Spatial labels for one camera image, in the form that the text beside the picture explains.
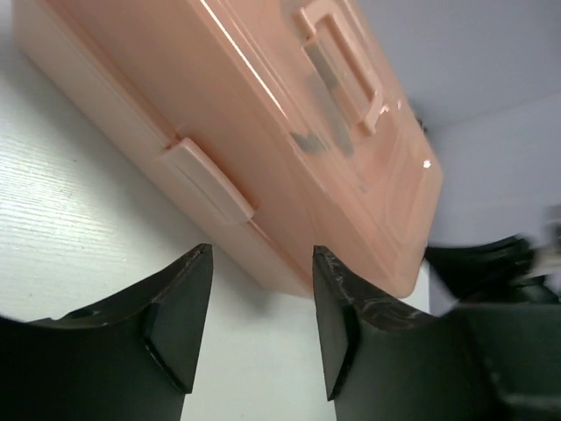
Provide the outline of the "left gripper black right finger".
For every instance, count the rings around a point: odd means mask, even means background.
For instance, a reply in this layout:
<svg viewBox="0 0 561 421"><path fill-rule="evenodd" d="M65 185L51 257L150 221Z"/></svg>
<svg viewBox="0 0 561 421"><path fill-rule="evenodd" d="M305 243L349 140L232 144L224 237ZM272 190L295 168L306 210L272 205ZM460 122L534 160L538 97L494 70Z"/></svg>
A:
<svg viewBox="0 0 561 421"><path fill-rule="evenodd" d="M471 303L435 317L313 252L326 394L339 420L557 420L560 308Z"/></svg>

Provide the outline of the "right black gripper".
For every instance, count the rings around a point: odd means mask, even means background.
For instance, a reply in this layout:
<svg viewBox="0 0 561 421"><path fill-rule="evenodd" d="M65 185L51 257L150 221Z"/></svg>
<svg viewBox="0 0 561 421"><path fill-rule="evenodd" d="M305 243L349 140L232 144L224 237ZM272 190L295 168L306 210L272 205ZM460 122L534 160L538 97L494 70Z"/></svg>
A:
<svg viewBox="0 0 561 421"><path fill-rule="evenodd" d="M543 253L529 239L510 236L476 246L427 246L424 258L462 303L560 303L535 271Z"/></svg>

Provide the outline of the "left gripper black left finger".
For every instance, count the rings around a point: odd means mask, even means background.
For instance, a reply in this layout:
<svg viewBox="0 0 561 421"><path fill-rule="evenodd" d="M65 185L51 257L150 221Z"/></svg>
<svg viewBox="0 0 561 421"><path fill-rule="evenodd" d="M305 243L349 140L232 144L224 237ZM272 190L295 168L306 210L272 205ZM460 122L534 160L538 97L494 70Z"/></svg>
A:
<svg viewBox="0 0 561 421"><path fill-rule="evenodd" d="M2 419L179 419L194 386L212 277L212 248L201 244L63 318L2 318Z"/></svg>

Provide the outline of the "pink plastic toolbox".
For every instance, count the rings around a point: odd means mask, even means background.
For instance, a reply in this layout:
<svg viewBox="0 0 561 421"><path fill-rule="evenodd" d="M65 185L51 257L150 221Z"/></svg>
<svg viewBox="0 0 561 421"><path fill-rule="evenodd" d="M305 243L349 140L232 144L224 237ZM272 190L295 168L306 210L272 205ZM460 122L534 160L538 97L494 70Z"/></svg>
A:
<svg viewBox="0 0 561 421"><path fill-rule="evenodd" d="M409 296L442 169L355 1L15 1L27 56L261 285Z"/></svg>

